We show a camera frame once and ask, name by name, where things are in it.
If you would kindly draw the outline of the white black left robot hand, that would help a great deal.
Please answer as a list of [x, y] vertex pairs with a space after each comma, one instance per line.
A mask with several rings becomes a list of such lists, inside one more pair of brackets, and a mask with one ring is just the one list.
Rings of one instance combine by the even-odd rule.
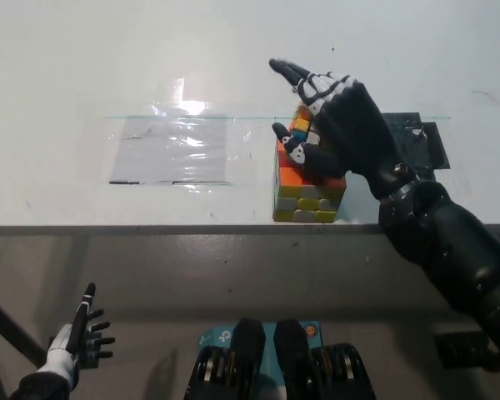
[[99, 361], [111, 358], [113, 352], [104, 346], [116, 342], [114, 337], [104, 337], [103, 331], [110, 322], [92, 323], [103, 315], [103, 310], [93, 310], [96, 284], [90, 282], [77, 307], [72, 323], [64, 325], [53, 338], [47, 350], [47, 360], [40, 373], [55, 373], [64, 378], [72, 391], [79, 381], [81, 369], [98, 368]]

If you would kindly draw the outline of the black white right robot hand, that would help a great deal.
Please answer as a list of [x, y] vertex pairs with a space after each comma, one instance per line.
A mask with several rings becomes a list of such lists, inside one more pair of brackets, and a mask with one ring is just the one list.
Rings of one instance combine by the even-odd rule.
[[272, 130], [296, 166], [315, 178], [364, 177], [380, 202], [398, 200], [419, 184], [399, 154], [383, 115], [363, 83], [350, 74], [315, 73], [272, 58], [271, 69], [296, 90], [327, 147], [304, 142], [275, 122]]

